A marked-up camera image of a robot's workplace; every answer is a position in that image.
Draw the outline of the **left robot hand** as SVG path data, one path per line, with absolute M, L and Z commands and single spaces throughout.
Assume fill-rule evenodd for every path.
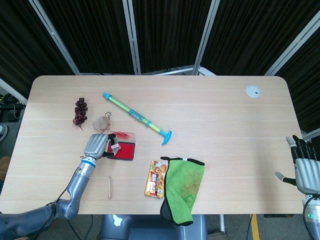
M 98 160 L 100 158 L 115 157 L 119 150 L 118 138 L 114 133 L 97 133 L 90 137 L 84 149 L 84 155 Z

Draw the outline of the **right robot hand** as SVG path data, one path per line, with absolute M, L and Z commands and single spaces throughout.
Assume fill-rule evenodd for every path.
M 305 195 L 320 193 L 320 155 L 310 142 L 296 135 L 286 137 L 289 145 L 295 177 L 289 178 L 276 171 L 276 177 L 287 184 L 296 186 Z

